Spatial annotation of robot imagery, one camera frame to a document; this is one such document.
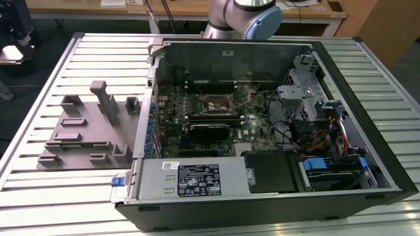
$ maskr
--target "motherboard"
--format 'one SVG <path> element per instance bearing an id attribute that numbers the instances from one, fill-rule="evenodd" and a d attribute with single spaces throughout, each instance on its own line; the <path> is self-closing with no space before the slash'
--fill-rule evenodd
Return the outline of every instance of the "motherboard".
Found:
<path id="1" fill-rule="evenodd" d="M 232 90 L 195 94 L 188 86 L 159 86 L 164 158 L 240 156 L 247 150 L 276 149 L 266 112 L 272 91 L 258 91 L 254 84 Z"/>

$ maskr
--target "green circuit board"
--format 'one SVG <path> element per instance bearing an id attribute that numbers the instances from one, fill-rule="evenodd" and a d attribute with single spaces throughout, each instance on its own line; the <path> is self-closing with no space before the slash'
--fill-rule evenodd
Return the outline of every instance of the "green circuit board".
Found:
<path id="1" fill-rule="evenodd" d="M 211 156 L 235 156 L 234 145 L 238 143 L 251 143 L 254 150 L 276 149 L 275 135 L 263 107 L 267 92 L 259 91 L 251 95 L 250 88 L 251 85 L 242 85 L 232 94 L 202 96 L 188 94 L 182 87 L 160 86 L 159 110 L 164 158 L 179 158 L 183 152 L 192 154 L 194 157 L 206 157 L 207 150 L 211 152 Z M 204 103 L 219 107 L 219 110 L 211 106 L 206 107 Z M 211 143 L 190 142 L 186 132 L 190 122 L 186 117 L 223 111 L 228 103 L 231 108 L 235 108 L 235 113 L 243 118 L 242 126 L 230 128 L 230 137 L 226 140 Z"/>

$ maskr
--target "wooden desk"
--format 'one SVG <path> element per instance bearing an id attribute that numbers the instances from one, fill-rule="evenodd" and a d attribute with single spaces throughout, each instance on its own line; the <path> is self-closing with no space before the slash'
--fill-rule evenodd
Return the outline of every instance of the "wooden desk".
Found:
<path id="1" fill-rule="evenodd" d="M 207 21 L 210 2 L 206 0 L 167 0 L 175 20 Z M 150 0 L 156 19 L 168 20 L 160 0 Z M 27 0 L 34 18 L 43 19 L 102 19 L 148 20 L 151 33 L 159 33 L 156 22 L 148 15 L 146 5 L 127 5 L 127 8 L 102 9 L 100 0 Z M 334 12 L 327 0 L 322 5 L 284 10 L 283 23 L 326 24 L 323 36 L 332 37 L 347 14 Z"/>
<path id="2" fill-rule="evenodd" d="M 167 3 L 174 16 L 208 16 L 210 14 L 210 0 L 167 0 Z M 156 15 L 167 15 L 162 0 L 154 0 L 151 6 Z M 286 18 L 299 18 L 299 9 L 284 10 L 283 14 Z M 331 10 L 327 0 L 323 0 L 320 5 L 302 7 L 300 14 L 303 18 L 347 18 L 344 12 Z"/>
<path id="3" fill-rule="evenodd" d="M 62 14 L 148 14 L 146 5 L 131 5 L 126 8 L 102 9 L 100 0 L 27 0 L 31 13 Z"/>

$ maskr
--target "black cable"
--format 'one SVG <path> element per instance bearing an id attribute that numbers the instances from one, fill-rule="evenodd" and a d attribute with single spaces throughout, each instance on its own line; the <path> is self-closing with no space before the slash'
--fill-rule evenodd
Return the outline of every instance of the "black cable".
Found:
<path id="1" fill-rule="evenodd" d="M 174 16 L 172 16 L 172 13 L 171 13 L 171 10 L 170 10 L 170 6 L 168 6 L 168 3 L 167 3 L 167 0 L 162 0 L 162 2 L 163 2 L 163 5 L 164 5 L 164 9 L 166 9 L 167 15 L 168 15 L 172 32 L 174 32 L 174 34 L 176 34 L 175 26 L 174 26 Z"/>
<path id="2" fill-rule="evenodd" d="M 284 120 L 275 121 L 274 124 L 275 124 L 275 123 L 284 123 L 286 125 L 291 125 L 291 122 L 284 121 Z"/>
<path id="3" fill-rule="evenodd" d="M 282 0 L 282 2 L 284 3 L 286 6 L 290 6 L 290 7 L 294 7 L 291 5 L 288 5 L 284 0 Z M 299 11 L 299 23 L 302 23 L 302 13 L 300 13 L 300 8 L 302 6 L 298 6 L 295 2 L 291 1 L 291 3 L 294 3 L 295 7 L 298 7 L 298 11 Z"/>
<path id="4" fill-rule="evenodd" d="M 268 105 L 267 105 L 267 117 L 268 117 L 268 124 L 271 127 L 274 127 L 274 129 L 283 135 L 283 137 L 286 137 L 288 139 L 288 141 L 291 142 L 291 144 L 296 147 L 296 150 L 298 151 L 302 151 L 303 148 L 299 146 L 299 144 L 294 141 L 294 139 L 284 133 L 282 132 L 276 126 L 274 126 L 274 123 L 271 122 L 271 118 L 270 118 L 270 105 L 271 105 L 271 101 L 274 99 L 274 96 L 275 96 L 276 93 L 276 90 L 274 91 L 274 93 L 271 94 L 271 97 L 270 97 L 270 101 L 268 101 Z"/>
<path id="5" fill-rule="evenodd" d="M 296 148 L 283 148 L 284 144 L 287 144 L 287 143 L 284 143 L 284 136 L 283 136 L 283 138 L 282 138 L 282 143 L 276 143 L 276 144 L 280 144 L 280 145 L 282 145 L 279 148 L 280 148 L 283 151 L 294 151 L 294 150 L 296 150 Z"/>

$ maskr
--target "red cable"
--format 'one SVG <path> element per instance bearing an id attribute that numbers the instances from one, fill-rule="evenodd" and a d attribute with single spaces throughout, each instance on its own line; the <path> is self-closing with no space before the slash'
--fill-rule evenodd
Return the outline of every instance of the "red cable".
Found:
<path id="1" fill-rule="evenodd" d="M 312 144 L 315 144 L 315 142 L 316 142 L 316 136 L 318 136 L 318 134 L 319 134 L 320 132 L 327 132 L 327 131 L 328 131 L 327 129 L 316 131 L 316 133 L 315 133 L 315 135 L 314 135 L 314 143 L 312 143 Z"/>

